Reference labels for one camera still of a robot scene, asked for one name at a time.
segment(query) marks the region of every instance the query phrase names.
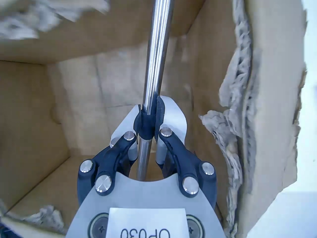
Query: round bolt head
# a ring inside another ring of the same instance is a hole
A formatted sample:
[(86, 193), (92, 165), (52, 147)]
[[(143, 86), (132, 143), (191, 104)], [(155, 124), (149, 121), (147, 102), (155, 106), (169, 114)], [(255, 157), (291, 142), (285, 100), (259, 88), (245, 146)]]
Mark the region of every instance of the round bolt head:
[(135, 138), (135, 134), (132, 131), (127, 131), (124, 135), (123, 135), (124, 139), (126, 139), (127, 141), (132, 141)]
[(160, 130), (160, 133), (164, 136), (164, 137), (170, 137), (172, 135), (172, 130), (168, 127), (163, 127), (161, 130)]
[(88, 173), (93, 167), (93, 162), (91, 160), (85, 160), (81, 163), (79, 170), (82, 173)]
[(104, 193), (109, 190), (111, 186), (111, 177), (109, 175), (101, 175), (95, 183), (95, 189), (98, 193)]
[(187, 225), (188, 225), (188, 232), (189, 238), (204, 238), (205, 237), (205, 230), (201, 221), (193, 215), (187, 214)]
[(117, 141), (119, 140), (120, 138), (119, 137), (115, 137), (111, 140), (110, 142), (110, 148), (112, 148), (116, 143)]
[(88, 227), (89, 238), (105, 238), (108, 227), (109, 214), (99, 213), (90, 222)]
[(195, 195), (199, 191), (199, 185), (195, 178), (185, 177), (183, 179), (184, 191), (188, 194)]
[(213, 175), (215, 173), (215, 168), (209, 162), (204, 162), (201, 167), (203, 168), (204, 173), (207, 175)]

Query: gray metal plate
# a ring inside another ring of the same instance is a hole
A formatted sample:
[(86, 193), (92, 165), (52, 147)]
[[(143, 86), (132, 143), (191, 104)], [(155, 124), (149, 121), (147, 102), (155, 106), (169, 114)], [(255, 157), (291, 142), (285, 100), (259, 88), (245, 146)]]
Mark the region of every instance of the gray metal plate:
[(194, 198), (181, 194), (178, 175), (160, 181), (143, 182), (116, 174), (111, 194), (101, 196), (93, 188), (77, 211), (66, 238), (88, 237), (90, 221), (99, 213), (117, 208), (185, 208), (186, 214), (197, 217), (205, 229), (205, 237), (225, 238), (220, 222), (207, 198), (200, 190)]

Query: metal rod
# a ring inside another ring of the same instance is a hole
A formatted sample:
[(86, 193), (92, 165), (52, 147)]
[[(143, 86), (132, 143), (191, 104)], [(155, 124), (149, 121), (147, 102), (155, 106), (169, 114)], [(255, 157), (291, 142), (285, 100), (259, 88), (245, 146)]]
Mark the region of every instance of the metal rod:
[[(160, 94), (165, 57), (173, 15), (174, 0), (155, 0), (152, 29), (147, 46), (146, 74), (142, 110), (156, 113), (156, 98)], [(137, 179), (144, 181), (150, 157), (152, 139), (140, 138)]]

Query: silver bolt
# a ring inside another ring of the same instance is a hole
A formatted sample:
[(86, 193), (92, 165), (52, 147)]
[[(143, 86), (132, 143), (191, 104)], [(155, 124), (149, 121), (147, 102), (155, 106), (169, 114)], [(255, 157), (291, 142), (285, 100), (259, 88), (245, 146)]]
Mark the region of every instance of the silver bolt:
[(161, 130), (160, 130), (160, 133), (164, 136), (164, 137), (170, 137), (172, 135), (172, 130), (168, 127), (163, 127)]
[(185, 177), (183, 179), (183, 188), (186, 193), (194, 195), (199, 191), (199, 185), (195, 178)]
[(88, 173), (93, 167), (93, 162), (91, 160), (85, 160), (81, 163), (79, 170), (82, 173)]
[(111, 183), (112, 181), (109, 175), (99, 176), (95, 183), (95, 189), (98, 193), (104, 193), (109, 190)]
[(204, 173), (207, 175), (213, 175), (215, 173), (215, 168), (209, 162), (204, 162), (201, 167), (203, 168)]
[(126, 139), (127, 141), (132, 141), (135, 138), (135, 134), (132, 131), (127, 131), (124, 135), (123, 135), (124, 139)]
[(112, 148), (116, 143), (117, 141), (119, 140), (120, 138), (119, 137), (115, 137), (111, 140), (110, 142), (110, 148)]

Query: white label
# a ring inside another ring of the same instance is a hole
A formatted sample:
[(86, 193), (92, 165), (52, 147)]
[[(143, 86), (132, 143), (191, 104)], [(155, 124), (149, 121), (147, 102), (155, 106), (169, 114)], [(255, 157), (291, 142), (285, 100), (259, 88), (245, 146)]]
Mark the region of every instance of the white label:
[(106, 238), (189, 238), (185, 209), (110, 208)]

